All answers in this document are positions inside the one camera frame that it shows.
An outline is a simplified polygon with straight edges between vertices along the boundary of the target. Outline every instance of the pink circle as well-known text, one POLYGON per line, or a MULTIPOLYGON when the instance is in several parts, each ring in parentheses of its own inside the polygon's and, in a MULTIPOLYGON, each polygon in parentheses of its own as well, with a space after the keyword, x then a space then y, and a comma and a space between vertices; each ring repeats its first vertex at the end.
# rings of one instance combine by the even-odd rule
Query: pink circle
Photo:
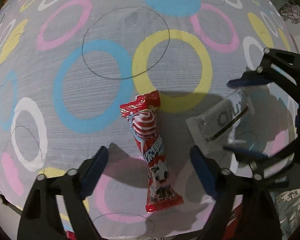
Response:
POLYGON ((206 36, 204 31, 201 28, 199 18, 198 18, 198 13, 192 15, 190 17, 190 21, 192 23, 192 26, 194 28, 194 31, 200 36, 201 40, 207 44, 209 47, 214 49, 215 51, 222 52, 222 53, 230 53, 239 47, 239 37, 237 35, 237 31, 234 28, 233 22, 218 8, 214 7, 211 4, 201 4, 200 10, 210 10, 218 13, 229 25, 231 31, 232 31, 232 42, 230 44, 222 44, 222 43, 217 43, 215 41, 212 41, 210 38, 206 36))
POLYGON ((18 196, 21 196, 24 191, 23 184, 19 180, 18 169, 14 165, 13 160, 9 154, 3 153, 1 164, 9 185, 18 196))
POLYGON ((64 43, 65 41, 69 40, 72 36, 74 36, 74 34, 80 29, 82 28, 90 15, 90 12, 92 10, 92 3, 90 0, 71 0, 69 2, 66 2, 63 6, 61 6, 58 10, 55 11, 55 13, 53 13, 48 20, 41 26, 38 38, 37 38, 37 48, 38 50, 47 50, 47 49, 53 49, 55 47, 60 46, 62 43, 64 43), (81 14, 81 17, 78 21, 78 24, 72 28, 71 30, 69 30, 66 34, 64 34, 62 37, 55 39, 53 41, 45 41, 43 39, 43 33, 45 31, 45 29, 47 28, 49 22, 58 14, 60 13, 63 9, 75 5, 75 4, 79 4, 83 7, 83 11, 81 14))
POLYGON ((272 144, 271 154, 274 155, 286 146, 289 142, 288 130, 281 131, 274 139, 272 144))
MULTIPOLYGON (((131 157, 134 159, 140 159, 142 161, 143 157, 137 156, 137 157, 131 157)), ((135 169, 137 168, 135 166, 135 163, 130 162, 130 158, 125 158, 121 161, 118 161, 117 163, 112 164, 111 166, 107 167, 104 173, 110 174, 110 176, 113 176, 119 171, 124 171, 127 169, 135 169)), ((102 174, 97 186, 95 188, 96 194, 95 194, 95 204, 96 207, 101 211, 102 214, 107 214, 105 215, 107 218, 111 219, 112 221, 116 222, 121 222, 121 223, 127 223, 127 224, 132 224, 132 223, 138 223, 144 221, 144 218, 147 218, 150 213, 145 213, 142 214, 143 217, 140 216, 124 216, 124 215, 119 215, 119 214, 110 214, 113 213, 111 210, 109 210, 106 202, 105 202, 105 192, 106 188, 108 186, 108 183, 112 180, 111 177, 102 174)))

